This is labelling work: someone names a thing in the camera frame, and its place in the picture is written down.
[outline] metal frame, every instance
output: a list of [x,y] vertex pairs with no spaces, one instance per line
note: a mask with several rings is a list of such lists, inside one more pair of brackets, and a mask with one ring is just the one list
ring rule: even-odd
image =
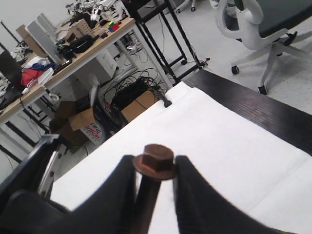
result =
[[[179,22],[179,20],[177,19],[175,12],[172,8],[172,6],[169,3],[169,0],[165,0],[165,3],[162,4],[161,6],[158,6],[157,2],[155,2],[155,10],[152,11],[148,16],[141,18],[141,16],[139,16],[139,13],[137,13],[135,16],[137,17],[137,26],[140,30],[140,33],[143,35],[147,45],[150,47],[152,53],[154,54],[154,56],[156,57],[157,61],[161,64],[162,68],[169,73],[173,79],[175,80],[175,83],[180,82],[181,79],[183,79],[185,76],[187,76],[189,73],[191,73],[192,71],[196,70],[197,68],[201,69],[201,66],[204,66],[205,64],[200,62],[197,58],[197,55],[194,53],[194,50],[187,38],[187,36],[185,35],[185,32]],[[182,38],[184,40],[184,42],[186,43],[188,49],[191,52],[191,55],[194,59],[194,61],[196,62],[196,65],[194,65],[193,67],[191,67],[190,69],[188,69],[186,72],[184,72],[182,75],[180,75],[179,77],[177,77],[174,73],[174,71],[172,70],[172,66],[176,63],[178,63],[180,60],[184,60],[185,62],[181,62],[182,65],[185,65],[187,62],[187,57],[178,41],[178,39],[176,38],[168,20],[166,19],[166,16],[163,13],[163,10],[168,8],[169,12],[172,16],[172,18],[175,21],[175,24],[177,25],[180,34],[182,35]],[[152,19],[153,17],[155,17],[156,15],[160,14],[162,19],[165,22],[165,25],[167,26],[171,36],[173,37],[180,53],[181,56],[179,56],[178,58],[176,58],[174,61],[172,61],[171,63],[168,63],[168,61],[166,60],[166,58],[164,57],[163,53],[161,52],[160,48],[158,47],[156,41],[154,40],[152,34],[150,33],[149,29],[146,26],[146,22],[149,21],[150,19]]]

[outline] chair wheel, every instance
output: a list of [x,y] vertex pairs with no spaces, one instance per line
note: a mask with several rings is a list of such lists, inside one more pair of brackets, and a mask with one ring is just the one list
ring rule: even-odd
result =
[[237,75],[239,73],[239,68],[237,66],[232,67],[233,75]]
[[267,95],[268,94],[268,90],[267,88],[263,85],[261,87],[258,87],[259,93],[263,94],[263,95]]

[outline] computer monitor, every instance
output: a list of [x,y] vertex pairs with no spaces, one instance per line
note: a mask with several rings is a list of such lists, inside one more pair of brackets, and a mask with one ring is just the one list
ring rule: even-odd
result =
[[3,51],[0,54],[0,72],[19,92],[24,90],[25,87],[20,83],[22,76],[21,67],[8,51]]

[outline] white surface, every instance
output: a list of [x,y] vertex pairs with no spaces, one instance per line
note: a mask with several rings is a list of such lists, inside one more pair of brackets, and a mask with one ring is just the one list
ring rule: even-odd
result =
[[[139,155],[144,145],[159,143],[175,155],[187,155],[222,195],[259,221],[286,231],[312,232],[308,219],[312,190],[303,190],[300,197],[296,193],[312,181],[308,154],[184,83],[167,96],[173,102],[169,108],[159,101],[60,178],[52,199],[76,208],[105,181],[123,155]],[[297,203],[301,209],[293,209]],[[175,220],[172,183],[167,181],[161,185],[149,233],[178,233]]]

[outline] gray office chair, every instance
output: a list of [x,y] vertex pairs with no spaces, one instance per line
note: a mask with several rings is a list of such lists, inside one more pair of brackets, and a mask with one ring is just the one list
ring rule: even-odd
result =
[[269,54],[266,68],[258,81],[258,89],[267,94],[264,85],[277,56],[283,52],[312,60],[312,55],[291,44],[312,36],[300,36],[288,30],[312,16],[312,0],[210,0],[216,11],[216,22],[221,33],[242,42],[252,54],[232,62],[232,73],[239,73],[238,65]]

